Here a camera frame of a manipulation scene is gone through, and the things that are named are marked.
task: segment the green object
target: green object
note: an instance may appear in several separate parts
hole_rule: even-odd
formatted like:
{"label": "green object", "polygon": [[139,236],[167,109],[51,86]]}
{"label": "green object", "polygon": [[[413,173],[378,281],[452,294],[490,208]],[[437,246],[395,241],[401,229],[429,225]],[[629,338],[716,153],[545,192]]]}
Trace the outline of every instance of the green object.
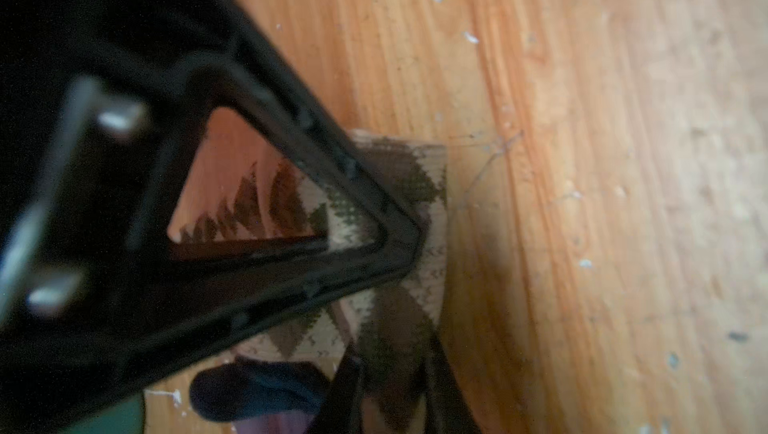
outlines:
{"label": "green object", "polygon": [[82,420],[59,434],[141,434],[144,432],[144,396],[137,394]]}

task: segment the wooden plank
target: wooden plank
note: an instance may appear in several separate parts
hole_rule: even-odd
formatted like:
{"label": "wooden plank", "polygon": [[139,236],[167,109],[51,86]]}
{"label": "wooden plank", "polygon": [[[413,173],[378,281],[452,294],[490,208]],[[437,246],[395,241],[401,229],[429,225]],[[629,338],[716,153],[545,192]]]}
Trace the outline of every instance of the wooden plank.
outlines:
{"label": "wooden plank", "polygon": [[238,1],[342,125],[450,147],[484,432],[768,428],[768,0]]}

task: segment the black plastic frame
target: black plastic frame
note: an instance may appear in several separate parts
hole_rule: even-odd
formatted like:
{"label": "black plastic frame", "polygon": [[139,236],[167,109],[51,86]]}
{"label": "black plastic frame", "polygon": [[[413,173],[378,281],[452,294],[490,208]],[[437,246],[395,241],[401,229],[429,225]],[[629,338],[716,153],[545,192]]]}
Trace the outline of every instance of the black plastic frame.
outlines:
{"label": "black plastic frame", "polygon": [[[8,40],[2,155],[18,163],[2,173],[2,214],[14,218],[52,199],[40,256],[88,264],[92,289],[79,310],[56,321],[36,320],[20,304],[0,330],[0,431],[63,426],[293,315],[412,269],[424,236],[415,212],[233,0],[14,1],[6,0],[0,19]],[[153,131],[130,148],[92,129],[69,131],[56,118],[70,115],[63,105],[76,97],[80,76],[146,101]],[[172,261],[166,226],[217,106],[235,108],[308,175],[353,200],[379,223],[379,241],[321,254],[316,242],[297,252],[277,241],[260,255]],[[61,151],[61,141],[76,135],[87,149]],[[50,165],[62,156],[70,156],[67,166],[94,168],[78,171],[77,183],[52,183]],[[72,205],[84,208],[73,213]],[[12,227],[4,221],[2,228],[8,246]]]}

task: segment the black plastic object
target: black plastic object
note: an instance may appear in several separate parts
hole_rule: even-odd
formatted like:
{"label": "black plastic object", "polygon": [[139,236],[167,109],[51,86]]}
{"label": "black plastic object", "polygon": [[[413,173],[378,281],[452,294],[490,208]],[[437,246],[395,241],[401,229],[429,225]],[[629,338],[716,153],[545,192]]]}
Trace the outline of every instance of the black plastic object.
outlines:
{"label": "black plastic object", "polygon": [[[232,0],[0,10],[0,431],[63,426],[415,263],[415,213]],[[378,241],[255,241],[174,261],[166,227],[217,106],[354,201]],[[105,109],[124,117],[99,129]]]}

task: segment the metal bolt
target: metal bolt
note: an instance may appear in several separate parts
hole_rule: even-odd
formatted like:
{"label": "metal bolt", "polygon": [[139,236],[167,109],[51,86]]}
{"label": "metal bolt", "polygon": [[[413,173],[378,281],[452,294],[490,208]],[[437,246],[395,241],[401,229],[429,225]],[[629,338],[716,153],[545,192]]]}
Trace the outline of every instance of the metal bolt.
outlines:
{"label": "metal bolt", "polygon": [[147,131],[150,126],[147,103],[131,96],[102,96],[96,122],[115,141],[127,145]]}
{"label": "metal bolt", "polygon": [[27,308],[41,319],[60,317],[84,293],[85,269],[79,266],[45,267],[36,273],[38,285],[27,295]]}

